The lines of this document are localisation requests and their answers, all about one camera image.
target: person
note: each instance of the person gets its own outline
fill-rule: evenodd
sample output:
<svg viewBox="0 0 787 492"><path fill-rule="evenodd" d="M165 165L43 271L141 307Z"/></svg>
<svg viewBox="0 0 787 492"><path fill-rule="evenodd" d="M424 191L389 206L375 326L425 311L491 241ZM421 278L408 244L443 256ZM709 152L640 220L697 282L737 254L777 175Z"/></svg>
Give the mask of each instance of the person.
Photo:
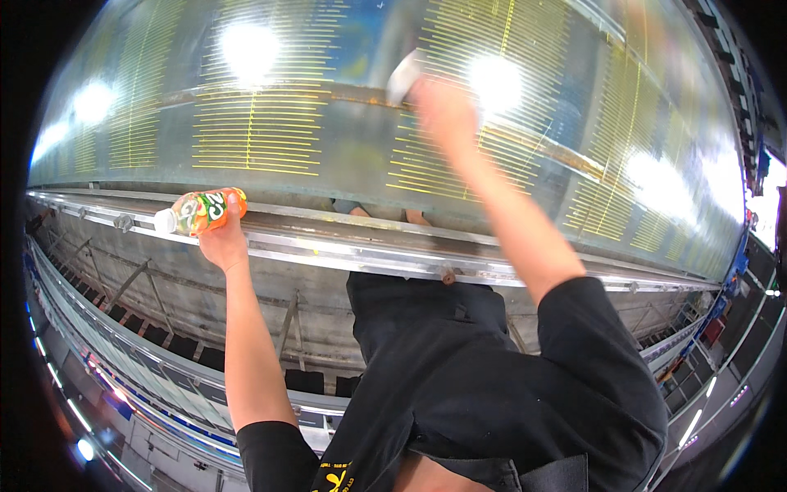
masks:
<svg viewBox="0 0 787 492"><path fill-rule="evenodd" d="M318 459L297 427L249 273L237 210L200 248L227 278L227 403L251 490L641 490L663 456L653 376L602 284L550 219L479 153L474 103L450 83L411 90L421 128L483 201L538 306L541 355L508 337L490 288L351 272L367 363Z"/></svg>

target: white bottle cap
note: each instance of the white bottle cap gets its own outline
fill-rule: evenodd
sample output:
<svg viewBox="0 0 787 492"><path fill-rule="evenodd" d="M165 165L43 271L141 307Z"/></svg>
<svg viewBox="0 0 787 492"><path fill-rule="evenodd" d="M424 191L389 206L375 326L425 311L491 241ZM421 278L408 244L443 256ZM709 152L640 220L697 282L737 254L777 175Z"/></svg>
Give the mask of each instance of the white bottle cap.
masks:
<svg viewBox="0 0 787 492"><path fill-rule="evenodd" d="M153 216L153 226L156 228L156 232L164 232L167 234L175 232L175 222L177 219L178 217L175 215L175 210L159 210L156 212L156 215Z"/></svg>

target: black t-shirt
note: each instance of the black t-shirt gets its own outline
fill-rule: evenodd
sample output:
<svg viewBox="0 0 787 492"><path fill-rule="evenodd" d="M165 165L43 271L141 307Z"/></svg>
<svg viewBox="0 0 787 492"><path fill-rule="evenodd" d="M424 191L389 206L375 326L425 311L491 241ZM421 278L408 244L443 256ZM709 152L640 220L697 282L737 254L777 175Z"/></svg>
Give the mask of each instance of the black t-shirt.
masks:
<svg viewBox="0 0 787 492"><path fill-rule="evenodd" d="M496 492L583 454L591 490L644 487L667 414L601 283L572 279L544 296L540 356L512 351L503 336L455 320L398 332L367 366L322 460L289 424L238 432L249 487L388 491L405 450Z"/></svg>

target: metal frame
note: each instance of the metal frame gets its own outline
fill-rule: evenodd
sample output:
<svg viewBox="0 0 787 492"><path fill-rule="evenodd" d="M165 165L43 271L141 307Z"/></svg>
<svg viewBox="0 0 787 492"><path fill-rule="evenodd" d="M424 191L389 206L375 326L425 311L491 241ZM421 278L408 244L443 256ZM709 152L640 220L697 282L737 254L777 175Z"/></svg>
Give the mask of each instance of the metal frame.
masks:
<svg viewBox="0 0 787 492"><path fill-rule="evenodd" d="M153 215L161 204L150 202L169 204L177 198L174 195L81 190L79 193L29 191L28 197L61 213L123 232L198 244L196 238L162 234L153 228ZM250 203L249 210L259 213L255 220L244 221L252 256L421 279L442 279L442 273L449 267L459 282L524 286L491 236L280 205ZM301 225L280 228L274 221L265 220L266 216L293 217L301 220ZM392 239L392 233L396 234L396 240ZM673 272L592 255L579 256L588 275L597 277L609 291L680 292L719 288L717 283Z"/></svg>

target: light strip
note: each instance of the light strip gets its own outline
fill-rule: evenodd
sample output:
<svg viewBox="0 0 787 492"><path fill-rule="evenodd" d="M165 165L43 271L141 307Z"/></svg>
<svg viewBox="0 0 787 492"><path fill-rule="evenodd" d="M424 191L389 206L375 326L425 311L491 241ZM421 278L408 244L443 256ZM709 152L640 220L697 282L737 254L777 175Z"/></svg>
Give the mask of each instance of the light strip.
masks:
<svg viewBox="0 0 787 492"><path fill-rule="evenodd" d="M111 451L107 451L106 453L109 455L109 457L110 457L110 458L112 458L112 459L115 461L115 463L118 463L118 465L120 465L120 467L121 467L123 470L125 470L127 474L129 474L129 475L131 475L132 477L134 477L134 480L136 480L137 482L141 483L141 484L142 484L142 485L143 485L143 486L144 486L144 487L145 487L147 490L150 490L150 492L153 492L153 488L152 488L150 485L148 485L147 483L144 483L144 482L142 481L142 479L140 479L140 478L139 478L137 475L135 475L135 474L134 474L134 472L132 472L131 470L129 470L128 468L126 468L126 465L125 465L125 464L123 464L123 462L122 462L122 461L118 460L118 459L115 457L115 455L114 455L114 454L112 454L112 452L111 452Z"/></svg>
<svg viewBox="0 0 787 492"><path fill-rule="evenodd" d="M41 343L41 339L39 337L35 337L35 346L38 347L41 357L46 357L46 350L44 350L44 344Z"/></svg>
<svg viewBox="0 0 787 492"><path fill-rule="evenodd" d="M714 386L716 386L716 376L713 376L713 379L711 379L711 384L708 386L708 391L705 392L706 398L711 397L711 392L713 391Z"/></svg>
<svg viewBox="0 0 787 492"><path fill-rule="evenodd" d="M57 373L54 371L52 364L49 362L46 363L46 366L49 368L50 372L52 373L52 377L54 378L54 382L57 384L57 387L61 390L63 389L63 383L60 382L60 378L57 377Z"/></svg>
<svg viewBox="0 0 787 492"><path fill-rule="evenodd" d="M74 405L74 402L71 401L71 398L69 398L65 402L68 403L68 406L70 406L71 410L74 411L74 415L76 415L76 418L79 419L79 421L82 423L83 427L85 427L85 429L88 432L92 432L93 429L91 429L90 424L87 423L87 420L85 420L85 417L83 417L82 414L79 413L79 410L76 409L76 405Z"/></svg>
<svg viewBox="0 0 787 492"><path fill-rule="evenodd" d="M696 414L694 415L694 418L691 420L691 424L689 425L689 428L686 429L686 433L683 435L680 442L678 443L678 447L682 448L683 445L686 444L686 441L689 440L689 436L691 435L692 432L694 432L694 427L696 427L696 423L700 421L701 415L702 415L702 409L697 410Z"/></svg>

